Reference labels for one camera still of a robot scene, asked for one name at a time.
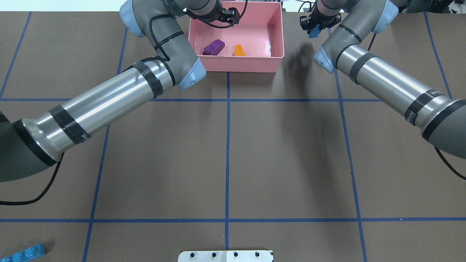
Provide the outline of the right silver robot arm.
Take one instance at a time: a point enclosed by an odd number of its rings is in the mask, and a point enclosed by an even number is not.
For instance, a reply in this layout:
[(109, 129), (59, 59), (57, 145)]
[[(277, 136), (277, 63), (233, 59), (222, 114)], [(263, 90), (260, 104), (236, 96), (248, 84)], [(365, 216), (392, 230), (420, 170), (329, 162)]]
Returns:
[(397, 111), (422, 137), (441, 151), (466, 155), (465, 100), (453, 100), (360, 46), (371, 32), (381, 33), (396, 18), (398, 7), (389, 0), (360, 0), (340, 18), (344, 0), (318, 0), (300, 25), (309, 35), (337, 28), (313, 56), (329, 73), (340, 70)]

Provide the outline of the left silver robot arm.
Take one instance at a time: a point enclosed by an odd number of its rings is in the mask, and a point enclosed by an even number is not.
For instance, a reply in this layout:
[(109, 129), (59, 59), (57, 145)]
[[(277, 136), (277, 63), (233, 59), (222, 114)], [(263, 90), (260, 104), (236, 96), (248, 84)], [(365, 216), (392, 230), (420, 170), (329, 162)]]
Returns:
[(219, 0), (127, 0), (120, 8), (126, 28), (147, 37), (156, 56), (133, 63), (112, 79), (53, 107), (37, 119), (10, 122), (1, 117), (1, 182), (38, 174), (54, 166), (69, 148), (173, 86), (185, 90), (206, 70), (177, 19), (192, 19), (230, 28), (244, 12), (223, 8)]

